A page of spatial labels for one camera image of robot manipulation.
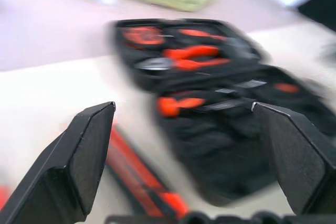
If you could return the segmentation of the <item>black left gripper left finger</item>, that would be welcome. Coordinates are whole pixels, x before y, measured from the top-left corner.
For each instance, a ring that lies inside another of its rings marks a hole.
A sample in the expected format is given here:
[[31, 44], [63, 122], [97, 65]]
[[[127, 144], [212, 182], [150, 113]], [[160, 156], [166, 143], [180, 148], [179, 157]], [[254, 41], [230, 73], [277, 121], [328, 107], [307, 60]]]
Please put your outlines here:
[[37, 157], [0, 210], [0, 224], [76, 224], [91, 213], [115, 103], [84, 109]]

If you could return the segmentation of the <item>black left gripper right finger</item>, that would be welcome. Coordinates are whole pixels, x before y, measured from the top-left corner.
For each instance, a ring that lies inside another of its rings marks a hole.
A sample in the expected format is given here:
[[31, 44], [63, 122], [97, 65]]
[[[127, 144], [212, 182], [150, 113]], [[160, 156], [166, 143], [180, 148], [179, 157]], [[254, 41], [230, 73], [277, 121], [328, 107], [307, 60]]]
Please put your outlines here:
[[336, 214], [336, 147], [303, 114], [255, 102], [270, 166], [295, 214]]

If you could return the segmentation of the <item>orange black utility knife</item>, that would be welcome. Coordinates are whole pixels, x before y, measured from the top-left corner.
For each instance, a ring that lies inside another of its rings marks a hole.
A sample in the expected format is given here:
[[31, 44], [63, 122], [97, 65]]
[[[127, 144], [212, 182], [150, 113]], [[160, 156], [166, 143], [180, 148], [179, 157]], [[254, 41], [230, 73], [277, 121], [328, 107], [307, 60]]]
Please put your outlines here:
[[177, 117], [193, 113], [210, 114], [218, 113], [234, 118], [250, 113], [253, 99], [220, 99], [210, 102], [205, 98], [168, 98], [162, 97], [157, 100], [158, 111], [165, 117]]

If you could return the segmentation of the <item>orange black spirit level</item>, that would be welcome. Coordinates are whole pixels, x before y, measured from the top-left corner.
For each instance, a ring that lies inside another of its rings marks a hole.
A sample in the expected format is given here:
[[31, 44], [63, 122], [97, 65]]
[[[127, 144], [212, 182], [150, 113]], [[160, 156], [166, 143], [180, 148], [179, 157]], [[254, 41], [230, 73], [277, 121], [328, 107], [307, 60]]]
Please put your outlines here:
[[179, 220], [188, 213], [182, 197], [155, 172], [117, 124], [111, 129], [106, 166], [136, 215]]

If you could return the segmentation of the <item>black object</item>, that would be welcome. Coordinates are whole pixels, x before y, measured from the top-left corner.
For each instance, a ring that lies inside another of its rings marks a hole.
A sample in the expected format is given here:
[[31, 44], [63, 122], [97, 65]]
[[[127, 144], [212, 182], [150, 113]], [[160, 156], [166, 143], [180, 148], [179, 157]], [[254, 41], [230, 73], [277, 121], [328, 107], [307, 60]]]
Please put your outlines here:
[[307, 0], [298, 12], [336, 32], [336, 0]]

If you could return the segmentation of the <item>black open tool case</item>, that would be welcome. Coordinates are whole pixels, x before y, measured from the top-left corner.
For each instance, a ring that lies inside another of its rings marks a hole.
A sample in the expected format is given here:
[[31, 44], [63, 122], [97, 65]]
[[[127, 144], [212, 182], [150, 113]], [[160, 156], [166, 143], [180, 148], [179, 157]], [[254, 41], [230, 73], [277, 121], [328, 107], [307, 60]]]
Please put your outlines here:
[[126, 19], [108, 24], [128, 74], [153, 93], [157, 125], [201, 196], [214, 206], [275, 181], [261, 146], [254, 101], [304, 114], [336, 140], [336, 114], [303, 81], [264, 63], [262, 49], [213, 19]]

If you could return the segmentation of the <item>orange black tape measure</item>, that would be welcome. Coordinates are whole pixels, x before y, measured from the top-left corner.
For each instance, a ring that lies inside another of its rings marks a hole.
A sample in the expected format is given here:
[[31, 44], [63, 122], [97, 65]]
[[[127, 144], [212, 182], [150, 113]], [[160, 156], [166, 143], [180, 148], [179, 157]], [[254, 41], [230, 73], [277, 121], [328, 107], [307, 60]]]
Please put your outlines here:
[[129, 44], [136, 47], [155, 47], [165, 43], [162, 31], [152, 26], [123, 28], [122, 34]]

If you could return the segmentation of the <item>orange handled pliers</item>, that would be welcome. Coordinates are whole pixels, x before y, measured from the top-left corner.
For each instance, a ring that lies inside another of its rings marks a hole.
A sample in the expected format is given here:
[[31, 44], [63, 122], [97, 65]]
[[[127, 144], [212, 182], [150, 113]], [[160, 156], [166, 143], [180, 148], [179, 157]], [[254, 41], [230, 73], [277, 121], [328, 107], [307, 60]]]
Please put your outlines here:
[[166, 71], [172, 68], [192, 71], [229, 62], [231, 62], [230, 59], [223, 58], [220, 55], [218, 47], [197, 45], [183, 49], [165, 49], [163, 50], [163, 57], [146, 59], [134, 66], [137, 69], [148, 71]]

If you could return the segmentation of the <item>orange black screwdriver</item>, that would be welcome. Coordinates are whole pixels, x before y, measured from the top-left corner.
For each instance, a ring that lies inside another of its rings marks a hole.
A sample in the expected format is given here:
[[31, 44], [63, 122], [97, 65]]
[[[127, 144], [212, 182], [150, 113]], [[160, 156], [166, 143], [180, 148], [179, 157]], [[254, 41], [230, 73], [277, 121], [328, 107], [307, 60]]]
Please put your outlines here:
[[195, 29], [179, 29], [179, 32], [184, 35], [194, 36], [194, 37], [207, 37], [207, 38], [216, 39], [216, 40], [226, 40], [227, 39], [225, 36], [213, 35], [208, 32], [201, 31], [201, 30], [195, 30]]

